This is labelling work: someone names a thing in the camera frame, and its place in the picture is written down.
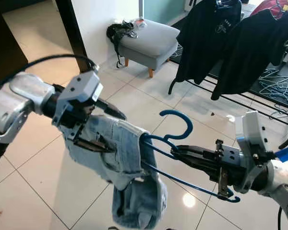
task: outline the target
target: blue tape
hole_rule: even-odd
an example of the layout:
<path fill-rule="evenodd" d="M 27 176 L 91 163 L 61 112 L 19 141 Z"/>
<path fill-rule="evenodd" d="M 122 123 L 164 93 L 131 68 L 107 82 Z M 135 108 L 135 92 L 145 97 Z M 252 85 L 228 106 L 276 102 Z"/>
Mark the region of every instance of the blue tape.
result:
<path fill-rule="evenodd" d="M 288 148 L 282 149 L 275 153 L 275 155 L 282 161 L 288 161 Z"/>

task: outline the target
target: white wall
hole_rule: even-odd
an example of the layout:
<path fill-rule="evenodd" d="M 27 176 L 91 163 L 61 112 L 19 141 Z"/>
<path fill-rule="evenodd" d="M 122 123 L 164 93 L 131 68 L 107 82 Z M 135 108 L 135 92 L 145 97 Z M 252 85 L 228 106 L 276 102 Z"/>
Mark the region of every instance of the white wall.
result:
<path fill-rule="evenodd" d="M 97 64 L 115 54 L 114 46 L 106 36 L 107 27 L 117 18 L 139 16 L 138 0 L 72 0 L 72 6 L 86 53 Z"/>

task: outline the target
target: wooden leg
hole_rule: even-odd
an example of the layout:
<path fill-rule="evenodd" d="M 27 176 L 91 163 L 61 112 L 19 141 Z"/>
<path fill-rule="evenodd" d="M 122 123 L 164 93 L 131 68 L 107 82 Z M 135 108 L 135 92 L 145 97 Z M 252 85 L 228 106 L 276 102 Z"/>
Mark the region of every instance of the wooden leg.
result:
<path fill-rule="evenodd" d="M 128 66 L 128 64 L 129 64 L 129 59 L 125 58 L 125 66 Z"/>
<path fill-rule="evenodd" d="M 149 72 L 149 77 L 152 78 L 153 74 L 154 74 L 153 69 L 152 68 L 148 68 L 148 72 Z"/>

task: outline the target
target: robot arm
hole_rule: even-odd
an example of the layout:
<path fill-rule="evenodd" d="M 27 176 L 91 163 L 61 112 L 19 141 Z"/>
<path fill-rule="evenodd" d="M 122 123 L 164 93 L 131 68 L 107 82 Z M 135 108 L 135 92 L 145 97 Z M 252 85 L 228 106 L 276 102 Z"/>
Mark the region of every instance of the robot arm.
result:
<path fill-rule="evenodd" d="M 0 89 L 0 157 L 25 123 L 30 112 L 52 118 L 59 129 L 67 128 L 67 138 L 81 148 L 108 151 L 103 143 L 79 138 L 95 106 L 105 113 L 125 119 L 115 106 L 99 99 L 102 85 L 97 70 L 74 77 L 66 88 L 44 83 L 39 77 L 21 72 Z M 237 118 L 236 133 L 240 149 L 216 141 L 216 150 L 198 146 L 178 146 L 171 153 L 187 165 L 202 170 L 218 183 L 219 198 L 228 197 L 228 186 L 240 193 L 250 189 L 273 198 L 288 218 L 288 163 L 274 160 L 267 150 L 265 128 L 258 113 Z"/>
<path fill-rule="evenodd" d="M 57 127 L 69 128 L 75 143 L 100 150 L 98 143 L 86 143 L 77 137 L 95 106 L 109 115 L 126 119 L 115 106 L 98 98 L 101 90 L 97 68 L 74 77 L 66 88 L 44 83 L 33 74 L 16 74 L 0 88 L 0 157 L 30 112 L 52 118 L 52 124 Z"/>

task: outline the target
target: floor tile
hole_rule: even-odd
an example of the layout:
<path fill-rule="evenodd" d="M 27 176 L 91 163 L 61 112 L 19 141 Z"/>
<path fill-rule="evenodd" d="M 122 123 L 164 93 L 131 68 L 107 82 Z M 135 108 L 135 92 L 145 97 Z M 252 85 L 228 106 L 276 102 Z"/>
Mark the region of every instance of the floor tile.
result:
<path fill-rule="evenodd" d="M 69 228 L 108 184 L 71 159 L 63 137 L 35 155 L 19 172 Z"/>
<path fill-rule="evenodd" d="M 203 82 L 201 85 L 209 88 L 209 83 Z M 175 109 L 230 138 L 235 138 L 235 117 L 244 115 L 248 109 L 224 98 L 212 101 L 210 97 L 210 92 L 193 86 Z M 251 100 L 238 95 L 228 95 L 228 97 L 246 105 L 251 104 Z"/>
<path fill-rule="evenodd" d="M 50 0 L 3 14 L 28 61 L 53 54 L 72 53 L 60 13 Z M 26 70 L 45 82 L 62 84 L 79 74 L 74 58 L 49 60 Z"/>
<path fill-rule="evenodd" d="M 243 230 L 277 229 L 279 205 L 271 198 L 258 195 L 254 191 L 237 194 L 241 201 L 229 203 L 212 197 L 209 207 Z M 288 220 L 282 215 L 282 230 L 288 230 Z"/>
<path fill-rule="evenodd" d="M 0 183 L 0 230 L 67 230 L 18 172 Z"/>
<path fill-rule="evenodd" d="M 60 134 L 50 118 L 31 113 L 4 155 L 18 168 Z"/>
<path fill-rule="evenodd" d="M 230 109 L 228 109 L 227 113 L 222 111 L 222 107 L 218 107 L 218 104 L 213 103 L 210 98 L 196 95 L 190 96 L 187 93 L 187 96 L 178 103 L 175 109 L 230 138 L 235 138 L 234 117 L 237 116 L 237 113 L 230 111 Z M 240 108 L 240 113 L 242 114 L 243 112 L 246 112 L 246 110 Z"/>
<path fill-rule="evenodd" d="M 195 145 L 206 149 L 215 150 L 216 139 L 221 139 L 224 141 L 224 144 L 230 146 L 234 142 L 234 140 L 216 132 L 215 130 L 203 125 L 202 123 L 199 123 L 194 119 L 191 119 L 191 121 L 193 123 L 193 132 L 186 139 L 171 140 L 174 144 Z M 154 135 L 161 137 L 163 137 L 165 134 L 181 135 L 185 130 L 186 124 L 181 118 L 177 118 L 174 115 L 168 115 L 167 118 L 156 129 Z M 154 145 L 166 152 L 170 152 L 170 146 L 161 141 L 154 140 Z M 176 176 L 196 186 L 205 188 L 209 191 L 213 190 L 215 183 L 209 180 L 209 176 L 206 173 L 191 168 L 180 161 L 172 160 L 171 158 L 168 158 L 156 151 L 155 156 L 157 159 L 158 168 L 165 171 L 166 173 Z M 181 186 L 183 186 L 203 202 L 207 203 L 210 195 L 184 185 Z"/>
<path fill-rule="evenodd" d="M 165 109 L 171 109 L 130 85 L 125 85 L 108 101 L 125 113 L 128 122 L 150 132 L 154 131 L 164 119 L 159 113 Z"/>
<path fill-rule="evenodd" d="M 147 71 L 148 68 L 132 60 L 129 60 L 128 67 L 121 66 L 121 68 L 116 68 L 116 62 L 118 61 L 117 56 L 112 56 L 107 62 L 100 65 L 100 69 L 104 72 L 111 74 L 114 77 L 124 81 L 130 82 L 133 78 L 138 76 L 140 73 Z M 124 65 L 125 58 L 120 58 L 121 63 Z"/>
<path fill-rule="evenodd" d="M 213 211 L 211 208 L 207 207 L 196 230 L 208 229 L 238 230 L 239 228 Z"/>
<path fill-rule="evenodd" d="M 171 180 L 164 177 L 161 178 L 168 188 L 168 204 L 166 212 L 154 229 L 194 230 L 204 211 L 204 204 Z M 106 230 L 110 226 L 117 226 L 120 230 L 127 230 L 127 228 L 120 227 L 112 220 L 112 196 L 113 186 L 109 185 L 74 226 L 73 230 Z"/>
<path fill-rule="evenodd" d="M 0 158 L 0 182 L 14 170 L 14 167 L 4 156 Z"/>
<path fill-rule="evenodd" d="M 104 87 L 101 91 L 100 98 L 104 100 L 115 94 L 126 84 L 125 82 L 119 80 L 116 77 L 113 77 L 104 71 L 98 72 L 98 77 L 100 78 L 100 82 Z"/>
<path fill-rule="evenodd" d="M 168 95 L 169 86 L 175 79 L 176 72 L 177 68 L 167 62 L 154 72 L 153 78 L 150 78 L 148 72 L 144 71 L 129 84 L 174 107 L 192 87 L 191 84 L 182 82 L 176 85 L 175 93 Z"/>

